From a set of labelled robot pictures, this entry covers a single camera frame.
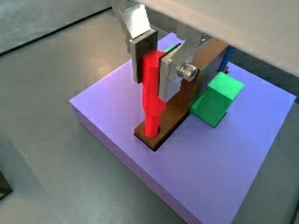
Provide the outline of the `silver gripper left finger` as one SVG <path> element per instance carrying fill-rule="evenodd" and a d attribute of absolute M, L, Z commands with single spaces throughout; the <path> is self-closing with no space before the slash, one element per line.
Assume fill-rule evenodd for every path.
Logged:
<path fill-rule="evenodd" d="M 133 56 L 134 80 L 143 81 L 143 57 L 158 48 L 158 31 L 151 28 L 146 6 L 130 0 L 111 0 Z"/>

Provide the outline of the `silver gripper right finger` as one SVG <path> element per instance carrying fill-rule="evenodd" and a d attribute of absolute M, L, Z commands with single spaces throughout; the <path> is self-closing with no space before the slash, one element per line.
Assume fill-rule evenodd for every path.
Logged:
<path fill-rule="evenodd" d="M 182 87 L 182 81 L 191 81 L 198 73 L 193 56 L 210 42 L 211 36 L 187 24 L 177 27 L 177 37 L 183 43 L 161 59 L 159 97 L 169 102 Z"/>

